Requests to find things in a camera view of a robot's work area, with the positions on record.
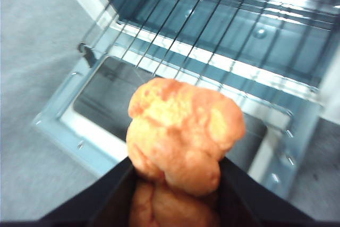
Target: oven door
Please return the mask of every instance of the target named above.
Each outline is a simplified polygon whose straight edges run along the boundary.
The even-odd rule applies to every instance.
[[[78,1],[94,19],[79,45],[84,58],[35,118],[38,128],[101,176],[127,156],[135,90],[175,78],[235,100],[247,133],[226,157],[287,196],[338,45],[338,0]]]

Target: wire rack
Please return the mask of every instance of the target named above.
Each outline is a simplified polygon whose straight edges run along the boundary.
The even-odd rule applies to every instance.
[[[250,99],[290,118],[300,99],[317,102],[340,24],[340,0],[140,0],[133,6],[121,0],[99,26],[113,2],[84,44],[104,55],[118,46],[121,60],[131,62],[128,53],[138,54],[136,68],[152,60],[153,75],[164,76],[167,66],[175,79],[186,73],[195,85],[236,89],[241,106]],[[122,8],[131,15],[120,15]],[[287,94],[297,100],[285,102]],[[293,135],[291,124],[280,129]]]

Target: gray floor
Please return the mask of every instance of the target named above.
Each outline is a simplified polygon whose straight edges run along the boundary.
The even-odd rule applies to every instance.
[[[80,54],[75,0],[1,1],[1,219],[36,219],[95,181],[31,125]],[[290,201],[340,221],[340,128],[320,120]]]

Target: golden brown pastry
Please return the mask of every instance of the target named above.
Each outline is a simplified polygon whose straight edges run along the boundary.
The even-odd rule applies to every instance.
[[[164,184],[139,180],[132,199],[130,227],[216,227],[218,215],[200,200]]]
[[[152,197],[155,186],[138,180],[130,208],[129,227],[160,227],[154,218]]]
[[[139,87],[129,115],[127,149],[138,174],[197,197],[217,189],[218,161],[245,133],[231,99],[173,79]]]

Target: oven door hinge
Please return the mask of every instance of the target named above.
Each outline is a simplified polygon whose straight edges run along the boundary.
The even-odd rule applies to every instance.
[[[93,48],[87,46],[84,43],[80,43],[78,45],[78,51],[81,53],[84,53],[83,57],[89,64],[90,68],[93,67],[93,65],[97,62],[97,59],[94,55]]]

